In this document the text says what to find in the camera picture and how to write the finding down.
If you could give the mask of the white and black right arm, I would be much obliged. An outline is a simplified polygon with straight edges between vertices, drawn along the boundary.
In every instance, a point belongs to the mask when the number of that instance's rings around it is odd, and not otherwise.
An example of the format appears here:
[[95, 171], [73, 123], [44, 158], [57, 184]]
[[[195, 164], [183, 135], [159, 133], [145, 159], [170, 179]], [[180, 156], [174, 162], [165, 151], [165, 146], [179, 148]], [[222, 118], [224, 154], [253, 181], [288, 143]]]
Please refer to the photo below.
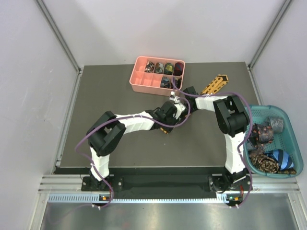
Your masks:
[[212, 179], [212, 189], [221, 193], [236, 189], [247, 174], [242, 151], [247, 127], [250, 124], [250, 117], [240, 97], [234, 92], [200, 95], [194, 87], [188, 87], [182, 93], [190, 103], [189, 114], [198, 110], [214, 112], [218, 127], [225, 137], [224, 172], [221, 179]]

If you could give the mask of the yellow patterned necktie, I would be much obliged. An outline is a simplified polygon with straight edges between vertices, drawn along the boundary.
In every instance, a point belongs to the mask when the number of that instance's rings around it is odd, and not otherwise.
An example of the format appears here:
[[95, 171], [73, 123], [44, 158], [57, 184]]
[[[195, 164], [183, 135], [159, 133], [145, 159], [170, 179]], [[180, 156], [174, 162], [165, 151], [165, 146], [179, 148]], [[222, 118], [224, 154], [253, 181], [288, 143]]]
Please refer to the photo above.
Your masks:
[[229, 82], [227, 75], [217, 75], [201, 92], [201, 94], [215, 94], [219, 92]]

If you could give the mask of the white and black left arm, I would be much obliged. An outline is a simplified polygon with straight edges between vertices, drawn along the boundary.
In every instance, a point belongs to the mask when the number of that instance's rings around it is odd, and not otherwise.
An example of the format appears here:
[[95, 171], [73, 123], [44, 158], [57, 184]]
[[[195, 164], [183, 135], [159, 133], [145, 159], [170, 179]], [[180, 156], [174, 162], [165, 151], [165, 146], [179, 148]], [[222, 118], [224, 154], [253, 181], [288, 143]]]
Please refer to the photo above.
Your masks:
[[136, 131], [160, 129], [169, 133], [180, 124], [190, 112], [190, 103], [165, 102], [154, 110], [145, 110], [133, 115], [116, 115], [105, 112], [88, 130], [88, 144], [92, 154], [90, 176], [98, 190], [104, 190], [109, 183], [109, 157], [125, 134]]

